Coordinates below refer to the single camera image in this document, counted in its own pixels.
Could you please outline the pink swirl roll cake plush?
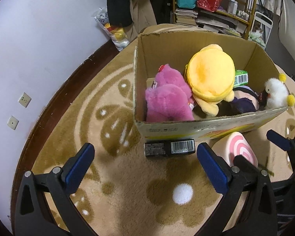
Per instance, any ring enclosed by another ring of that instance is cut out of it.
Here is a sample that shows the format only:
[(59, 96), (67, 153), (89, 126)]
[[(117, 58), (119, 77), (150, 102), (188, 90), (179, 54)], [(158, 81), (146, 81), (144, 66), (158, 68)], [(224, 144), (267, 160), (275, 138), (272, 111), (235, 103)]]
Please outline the pink swirl roll cake plush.
[(244, 138), (239, 132), (233, 132), (219, 141), (212, 147), (212, 150), (220, 157), (222, 157), (229, 166), (233, 166), (235, 156), (242, 155), (255, 167), (258, 167), (257, 157)]

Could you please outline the white fluffy bird plush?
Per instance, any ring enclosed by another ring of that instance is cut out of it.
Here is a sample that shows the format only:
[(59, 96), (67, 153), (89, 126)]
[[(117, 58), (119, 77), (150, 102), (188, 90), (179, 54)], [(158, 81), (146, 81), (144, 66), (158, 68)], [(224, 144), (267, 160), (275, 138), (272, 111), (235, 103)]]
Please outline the white fluffy bird plush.
[(290, 94), (285, 85), (286, 79), (285, 74), (279, 74), (278, 78), (270, 78), (265, 82), (266, 109), (292, 107), (295, 104), (295, 96)]

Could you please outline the white-haired blindfolded plush doll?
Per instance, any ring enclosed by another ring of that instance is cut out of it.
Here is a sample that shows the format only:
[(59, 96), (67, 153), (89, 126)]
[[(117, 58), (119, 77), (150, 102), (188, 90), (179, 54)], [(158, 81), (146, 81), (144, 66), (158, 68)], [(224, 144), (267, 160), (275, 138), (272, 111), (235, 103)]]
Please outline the white-haired blindfolded plush doll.
[(218, 104), (218, 116), (235, 116), (243, 113), (256, 112), (260, 105), (258, 94), (248, 86), (233, 89), (234, 99), (231, 102), (222, 101)]

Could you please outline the yellow dog plush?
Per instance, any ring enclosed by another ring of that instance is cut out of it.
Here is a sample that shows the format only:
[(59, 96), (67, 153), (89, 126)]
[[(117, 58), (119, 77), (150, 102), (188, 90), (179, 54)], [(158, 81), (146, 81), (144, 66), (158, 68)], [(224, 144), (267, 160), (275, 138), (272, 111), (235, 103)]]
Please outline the yellow dog plush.
[(217, 44), (210, 44), (194, 54), (185, 66), (184, 78), (194, 100), (209, 116), (217, 116), (220, 102), (234, 99), (234, 62)]

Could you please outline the black barcode box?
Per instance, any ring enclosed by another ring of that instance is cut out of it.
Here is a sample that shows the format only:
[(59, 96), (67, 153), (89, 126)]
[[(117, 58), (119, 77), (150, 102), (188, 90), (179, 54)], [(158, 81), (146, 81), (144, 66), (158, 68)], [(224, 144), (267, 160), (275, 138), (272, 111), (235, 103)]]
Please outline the black barcode box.
[(172, 157), (195, 153), (195, 141), (191, 140), (164, 140), (144, 143), (146, 157)]

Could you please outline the green snack box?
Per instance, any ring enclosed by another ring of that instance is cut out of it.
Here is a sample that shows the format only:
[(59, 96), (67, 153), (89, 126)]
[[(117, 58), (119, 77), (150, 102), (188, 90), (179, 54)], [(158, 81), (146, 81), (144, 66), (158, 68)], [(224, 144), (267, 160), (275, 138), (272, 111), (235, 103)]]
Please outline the green snack box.
[(248, 73), (244, 70), (236, 70), (234, 78), (234, 88), (248, 84)]

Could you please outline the beige patterned round rug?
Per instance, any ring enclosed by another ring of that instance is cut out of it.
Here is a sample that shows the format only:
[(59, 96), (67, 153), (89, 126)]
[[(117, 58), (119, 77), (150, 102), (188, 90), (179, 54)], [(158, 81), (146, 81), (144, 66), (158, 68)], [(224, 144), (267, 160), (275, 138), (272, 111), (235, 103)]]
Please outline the beige patterned round rug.
[[(145, 124), (144, 92), (158, 67), (168, 63), (183, 71), (193, 54), (211, 43), (248, 71), (254, 91), (281, 73), (252, 41), (196, 27), (148, 27), (81, 91), (40, 151), (35, 174), (64, 165), (86, 142), (94, 146), (93, 163), (71, 200), (99, 235), (194, 235), (221, 200), (194, 154), (147, 158), (144, 142), (151, 138), (193, 138), (213, 145), (240, 132), (270, 180), (291, 175), (287, 153), (266, 133), (272, 129), (295, 137), (295, 105), (194, 123)], [(295, 82), (288, 78), (286, 85), (295, 95)]]

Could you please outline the pink bear plush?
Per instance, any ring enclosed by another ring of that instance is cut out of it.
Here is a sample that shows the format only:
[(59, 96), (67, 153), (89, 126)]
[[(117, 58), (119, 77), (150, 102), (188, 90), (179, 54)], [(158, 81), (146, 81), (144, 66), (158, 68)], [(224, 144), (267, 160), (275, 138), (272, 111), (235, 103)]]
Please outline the pink bear plush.
[(152, 86), (145, 90), (145, 100), (149, 123), (194, 120), (191, 88), (169, 64), (160, 66)]

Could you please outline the white metal cart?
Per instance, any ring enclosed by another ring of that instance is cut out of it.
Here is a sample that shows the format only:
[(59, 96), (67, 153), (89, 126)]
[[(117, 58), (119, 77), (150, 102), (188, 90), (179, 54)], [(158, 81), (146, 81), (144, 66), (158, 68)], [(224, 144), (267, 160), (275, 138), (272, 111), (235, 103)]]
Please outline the white metal cart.
[(261, 12), (256, 11), (248, 39), (254, 41), (265, 50), (272, 28), (273, 21)]

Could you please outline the brown cardboard box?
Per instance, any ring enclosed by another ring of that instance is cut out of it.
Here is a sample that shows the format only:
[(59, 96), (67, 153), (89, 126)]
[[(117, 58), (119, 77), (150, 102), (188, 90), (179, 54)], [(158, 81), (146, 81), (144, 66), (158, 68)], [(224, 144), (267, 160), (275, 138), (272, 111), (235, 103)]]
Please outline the brown cardboard box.
[[(170, 65), (186, 79), (193, 94), (214, 102), (215, 116), (200, 107), (192, 109), (193, 120), (162, 119), (148, 122), (145, 91), (158, 70)], [(139, 35), (134, 56), (134, 120), (147, 141), (214, 139), (235, 131), (247, 132), (263, 126), (286, 111), (282, 105), (273, 109), (231, 115), (226, 102), (231, 97), (235, 72), (248, 74), (248, 86), (258, 93), (265, 83), (278, 78), (270, 57), (256, 43), (203, 30), (146, 32)]]

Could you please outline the wooden bookshelf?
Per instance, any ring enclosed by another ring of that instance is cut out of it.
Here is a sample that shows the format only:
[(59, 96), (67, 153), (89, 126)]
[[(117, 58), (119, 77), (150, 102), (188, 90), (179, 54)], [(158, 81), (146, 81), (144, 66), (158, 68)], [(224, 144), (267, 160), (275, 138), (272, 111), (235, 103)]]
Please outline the wooden bookshelf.
[[(175, 9), (180, 7), (178, 7), (176, 0), (172, 0), (172, 2), (172, 18), (175, 23)], [(200, 27), (205, 30), (233, 35), (247, 40), (252, 28), (256, 3), (257, 0), (222, 0), (215, 12), (200, 9), (195, 3), (195, 8), (189, 10), (198, 11), (197, 25), (188, 27)]]

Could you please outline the stack of books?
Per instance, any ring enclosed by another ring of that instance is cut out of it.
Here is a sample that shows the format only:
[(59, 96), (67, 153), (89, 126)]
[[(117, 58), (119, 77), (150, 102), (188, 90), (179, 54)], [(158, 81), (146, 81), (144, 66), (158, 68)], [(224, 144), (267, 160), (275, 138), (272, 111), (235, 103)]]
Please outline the stack of books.
[(186, 26), (196, 26), (198, 11), (189, 9), (175, 9), (175, 23)]

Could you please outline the clear bag with toys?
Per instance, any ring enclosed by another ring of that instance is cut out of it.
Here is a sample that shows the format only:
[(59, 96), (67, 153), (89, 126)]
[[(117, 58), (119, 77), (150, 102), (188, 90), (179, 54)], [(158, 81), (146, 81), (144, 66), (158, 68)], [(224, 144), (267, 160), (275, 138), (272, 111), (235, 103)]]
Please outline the clear bag with toys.
[(100, 7), (94, 13), (94, 19), (97, 25), (110, 37), (119, 52), (129, 45), (129, 40), (123, 27), (110, 24), (108, 11), (105, 7)]

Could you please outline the black hanging garment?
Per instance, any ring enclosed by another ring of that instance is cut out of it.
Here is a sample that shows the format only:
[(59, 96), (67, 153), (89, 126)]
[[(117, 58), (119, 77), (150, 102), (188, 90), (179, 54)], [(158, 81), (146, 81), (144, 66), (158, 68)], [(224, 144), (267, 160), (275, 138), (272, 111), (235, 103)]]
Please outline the black hanging garment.
[(130, 0), (107, 0), (110, 25), (128, 27), (133, 23), (130, 12)]

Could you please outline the white wall socket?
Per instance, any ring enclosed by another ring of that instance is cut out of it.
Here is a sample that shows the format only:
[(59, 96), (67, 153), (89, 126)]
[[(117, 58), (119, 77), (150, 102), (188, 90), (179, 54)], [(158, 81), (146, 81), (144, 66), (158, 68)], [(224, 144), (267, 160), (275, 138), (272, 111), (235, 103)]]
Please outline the white wall socket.
[(29, 105), (31, 100), (32, 98), (24, 92), (19, 98), (18, 102), (19, 104), (21, 104), (23, 107), (26, 108)]
[(12, 130), (15, 130), (18, 123), (19, 123), (19, 120), (17, 118), (15, 118), (14, 116), (10, 116), (7, 122), (7, 126), (11, 128)]

